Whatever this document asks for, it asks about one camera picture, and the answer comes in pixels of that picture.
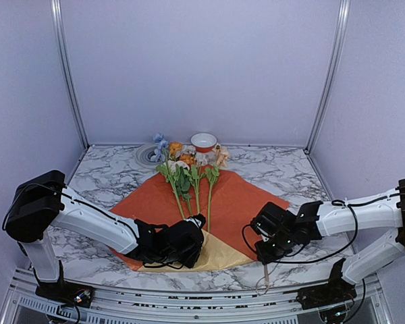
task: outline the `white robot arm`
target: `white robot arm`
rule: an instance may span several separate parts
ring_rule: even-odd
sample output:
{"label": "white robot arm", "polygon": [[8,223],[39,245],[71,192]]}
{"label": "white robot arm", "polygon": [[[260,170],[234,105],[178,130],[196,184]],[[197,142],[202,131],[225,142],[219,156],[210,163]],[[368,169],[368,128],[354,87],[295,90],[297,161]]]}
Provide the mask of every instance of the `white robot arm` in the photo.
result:
{"label": "white robot arm", "polygon": [[192,268],[203,246],[205,218],[196,215],[171,227],[128,219],[96,207],[64,184],[64,174],[50,171],[18,187],[3,229],[24,248],[39,283],[36,293],[53,300],[90,306],[92,288],[68,283],[55,257],[47,228],[62,227],[142,261],[146,267],[178,262]]}
{"label": "white robot arm", "polygon": [[309,202],[301,206],[297,215],[269,202],[247,226],[263,237],[254,250],[263,264],[316,263],[334,257],[352,242],[313,261],[285,261],[282,258],[291,256],[295,246],[304,248],[311,240],[324,236],[354,231],[354,240],[358,230],[392,227],[364,250],[336,262],[326,284],[298,291],[297,301],[303,309],[343,302],[356,297],[354,287],[363,278],[405,255],[405,179],[399,181],[397,188],[375,196],[350,201]]}

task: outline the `marble tabletop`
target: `marble tabletop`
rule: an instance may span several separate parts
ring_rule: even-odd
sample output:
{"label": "marble tabletop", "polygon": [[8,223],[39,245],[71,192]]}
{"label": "marble tabletop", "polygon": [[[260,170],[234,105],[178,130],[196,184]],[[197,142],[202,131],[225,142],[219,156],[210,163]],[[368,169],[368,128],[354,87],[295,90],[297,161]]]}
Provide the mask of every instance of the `marble tabletop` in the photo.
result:
{"label": "marble tabletop", "polygon": [[[228,170],[246,181],[290,202],[296,213],[301,204],[327,200],[323,187],[303,151],[297,148],[229,146]],[[106,209],[114,207],[155,171],[139,166],[135,146],[91,146],[73,176],[70,186],[90,202]],[[90,284],[166,291],[254,290],[263,276],[259,262],[222,271],[149,273],[135,272],[104,244],[57,227],[49,228],[53,249],[62,260],[65,277]],[[323,257],[347,244],[345,234],[311,242],[289,261]],[[269,265],[271,286],[289,286],[327,279],[339,258],[309,265]]]}

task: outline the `white bowl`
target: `white bowl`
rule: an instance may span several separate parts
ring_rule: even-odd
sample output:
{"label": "white bowl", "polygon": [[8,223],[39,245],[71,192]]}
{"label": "white bowl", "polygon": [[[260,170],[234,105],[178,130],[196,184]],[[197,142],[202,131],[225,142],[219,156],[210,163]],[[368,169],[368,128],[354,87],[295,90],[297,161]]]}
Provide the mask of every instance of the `white bowl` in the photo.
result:
{"label": "white bowl", "polygon": [[198,152],[210,152],[217,143],[216,137],[209,133],[198,133],[190,138],[190,142]]}

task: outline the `black cable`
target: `black cable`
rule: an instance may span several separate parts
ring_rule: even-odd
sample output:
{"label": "black cable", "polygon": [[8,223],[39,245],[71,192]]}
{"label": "black cable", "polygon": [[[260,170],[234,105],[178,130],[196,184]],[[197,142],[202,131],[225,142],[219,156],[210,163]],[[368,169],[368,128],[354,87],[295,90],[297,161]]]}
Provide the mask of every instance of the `black cable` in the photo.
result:
{"label": "black cable", "polygon": [[78,305],[75,302],[72,302],[71,300],[67,299],[67,298],[58,298],[58,300],[61,300],[63,302],[65,302],[66,304],[60,306],[61,308],[64,306],[73,306],[76,310],[77,313],[77,318],[76,318],[76,322],[74,324],[79,324],[80,320],[81,320],[81,312],[80,312],[80,308],[78,307]]}
{"label": "black cable", "polygon": [[87,207],[90,207],[91,209],[94,209],[95,211],[101,213],[102,215],[104,215],[104,216],[106,216],[106,217],[112,219],[113,221],[115,221],[115,222],[117,222],[117,223],[120,223],[120,224],[125,225],[125,226],[126,226],[127,228],[129,228],[129,230],[132,232],[132,235],[134,236],[135,240],[138,240],[138,239],[139,239],[139,237],[136,235],[134,229],[133,229],[132,227],[130,227],[130,225],[127,224],[126,222],[124,222],[124,221],[122,221],[122,220],[120,220],[120,219],[116,219],[115,217],[113,217],[113,216],[107,214],[106,212],[104,212],[102,209],[97,208],[96,206],[94,206],[94,205],[92,205],[92,204],[90,204],[90,203],[88,203],[88,202],[85,202],[85,201],[79,200],[79,199],[75,199],[74,201],[75,201],[76,203],[80,203],[80,204],[86,205]]}
{"label": "black cable", "polygon": [[58,190],[55,190],[55,189],[52,189],[52,188],[50,188],[50,187],[44,186],[43,184],[35,184],[35,183],[33,183],[33,184],[28,184],[27,186],[25,186],[24,188],[22,188],[21,192],[15,197],[15,199],[14,199],[13,202],[12,202],[12,205],[11,205],[10,208],[7,210],[7,212],[6,212],[6,214],[5,214],[5,218],[3,219],[3,223],[1,224],[1,229],[2,229],[3,231],[6,230],[6,221],[7,221],[7,219],[9,218],[9,213],[11,212],[11,210],[13,209],[13,207],[15,206],[15,204],[18,202],[18,199],[20,199],[21,195],[22,195],[23,193],[25,193],[25,191],[27,191],[27,189],[29,189],[29,188],[32,187],[32,186],[38,186],[38,187],[41,187],[41,188],[44,188],[44,189],[48,189],[48,190],[50,190],[50,191],[52,191],[52,192],[54,192],[54,193],[56,193],[56,194],[60,194],[60,195],[62,195],[62,196],[65,196],[65,197],[67,197],[67,198],[72,199],[72,197],[69,196],[68,194],[64,194],[64,193],[62,193],[62,192],[60,192],[60,191],[58,191]]}
{"label": "black cable", "polygon": [[[356,215],[356,213],[355,213],[353,207],[363,207],[363,206],[367,206],[367,205],[373,204],[373,203],[375,203],[375,202],[377,202],[377,201],[389,199],[389,198],[396,197],[396,196],[405,196],[405,193],[400,193],[400,192],[398,192],[398,193],[395,193],[395,194],[390,194],[389,196],[381,196],[381,197],[379,197],[379,198],[375,198],[375,199],[370,200],[370,201],[367,201],[367,202],[361,202],[361,203],[358,203],[358,204],[348,204],[348,205],[346,205],[343,200],[340,200],[340,199],[335,199],[335,200],[333,200],[333,201],[331,202],[333,206],[345,206],[345,207],[348,207],[348,208],[351,210],[352,216],[354,217],[354,236],[352,237],[351,241],[349,241],[349,243],[347,243],[347,245],[345,245],[343,248],[337,250],[336,252],[333,252],[333,253],[331,253],[331,254],[328,254],[328,255],[326,255],[326,256],[324,256],[324,257],[322,257],[322,258],[316,259],[316,260],[311,260],[311,261],[294,261],[294,262],[293,262],[293,261],[291,261],[291,262],[289,262],[289,261],[273,261],[273,262],[274,262],[274,263],[281,263],[281,264],[305,265],[305,264],[317,263],[317,262],[320,262],[320,261],[324,261],[324,260],[326,260],[326,259],[328,259],[328,258],[334,257],[335,255],[337,255],[337,254],[343,252],[345,249],[349,248],[349,247],[352,245],[352,243],[355,241],[355,239],[357,238],[357,235],[358,235],[358,219],[357,219],[357,215]],[[244,235],[244,229],[245,229],[246,227],[248,227],[248,226],[250,226],[250,225],[245,225],[245,226],[243,227],[243,229],[242,229],[242,237],[243,237],[243,240],[244,240],[244,242],[246,243],[247,247],[248,247],[253,253],[257,254],[257,252],[250,246],[250,244],[248,243],[248,241],[247,241],[247,239],[246,239],[246,237],[245,237],[245,235]]]}
{"label": "black cable", "polygon": [[366,299],[366,283],[365,283],[365,280],[364,280],[364,279],[362,280],[362,283],[363,283],[363,297],[362,297],[362,301],[361,301],[360,304],[358,305],[357,309],[352,313],[352,315],[351,315],[350,317],[348,317],[348,318],[344,321],[344,323],[348,323],[349,321],[351,321],[352,318],[357,315],[358,311],[360,310],[360,308],[361,308],[361,307],[363,306],[363,304],[365,303],[365,299]]}
{"label": "black cable", "polygon": [[182,263],[182,265],[180,265],[179,267],[174,267],[174,266],[172,265],[173,262],[171,262],[171,263],[163,263],[162,261],[160,261],[160,262],[153,261],[153,262],[155,262],[155,263],[160,263],[159,265],[146,265],[145,262],[143,262],[142,265],[143,265],[144,267],[146,267],[146,268],[149,268],[149,269],[159,269],[159,268],[164,268],[164,267],[170,267],[170,268],[175,269],[175,270],[180,270],[180,269],[182,269],[182,268],[184,267],[184,264],[185,264],[186,262],[188,262],[188,261],[190,260],[190,258],[191,258],[195,253],[197,253],[197,252],[198,252],[198,251],[195,250],[193,253],[189,254],[188,258],[187,258],[187,259]]}
{"label": "black cable", "polygon": [[[341,202],[342,200],[334,200],[335,203]],[[320,261],[324,261],[328,258],[334,257],[335,255],[341,253],[342,251],[346,250],[347,248],[349,248],[351,246],[351,244],[355,241],[355,239],[357,238],[357,234],[358,234],[358,219],[357,219],[357,215],[354,211],[354,209],[350,206],[347,205],[347,207],[351,210],[352,216],[354,217],[354,222],[355,222],[355,228],[354,228],[354,236],[352,237],[351,241],[349,241],[349,243],[347,243],[347,245],[345,245],[343,248],[337,250],[336,252],[330,253],[326,256],[323,256],[322,258],[316,259],[316,260],[311,260],[311,261],[273,261],[274,263],[282,263],[282,264],[289,264],[289,265],[308,265],[311,263],[317,263]],[[253,251],[253,253],[257,254],[257,252],[252,249],[248,243],[248,241],[246,240],[246,238],[244,237],[244,228],[246,228],[247,226],[250,225],[245,225],[242,229],[242,235],[243,235],[243,239],[244,242],[246,243],[246,245],[248,246],[248,248]]]}
{"label": "black cable", "polygon": [[286,258],[294,257],[294,256],[296,256],[297,254],[299,254],[300,252],[302,252],[305,247],[306,247],[306,245],[303,244],[302,247],[301,247],[296,253],[294,253],[294,254],[286,254],[286,255],[284,255],[284,257],[286,257]]}
{"label": "black cable", "polygon": [[248,240],[246,239],[246,236],[244,235],[244,230],[246,229],[246,227],[250,227],[250,224],[245,225],[245,226],[243,226],[243,228],[242,228],[243,241],[244,241],[244,243],[246,243],[246,245],[248,246],[249,250],[251,250],[251,251],[252,251],[253,253],[255,253],[255,254],[258,254],[258,253],[256,252],[256,250],[254,250],[254,249],[250,246],[250,244],[248,243]]}

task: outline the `lavender wall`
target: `lavender wall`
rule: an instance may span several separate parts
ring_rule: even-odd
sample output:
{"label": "lavender wall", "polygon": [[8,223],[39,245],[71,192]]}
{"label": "lavender wall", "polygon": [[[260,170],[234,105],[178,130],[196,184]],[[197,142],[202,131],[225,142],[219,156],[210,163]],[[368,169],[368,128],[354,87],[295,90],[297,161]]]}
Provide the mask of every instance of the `lavender wall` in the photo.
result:
{"label": "lavender wall", "polygon": [[92,143],[188,140],[304,146],[340,2],[63,0]]}
{"label": "lavender wall", "polygon": [[[49,2],[0,1],[0,227],[18,184],[53,168],[69,173],[81,153]],[[26,263],[0,229],[0,308]]]}
{"label": "lavender wall", "polygon": [[[313,157],[336,197],[383,192],[405,178],[405,0],[352,1]],[[360,233],[358,247],[384,231]],[[405,324],[405,257],[379,278],[394,323]]]}

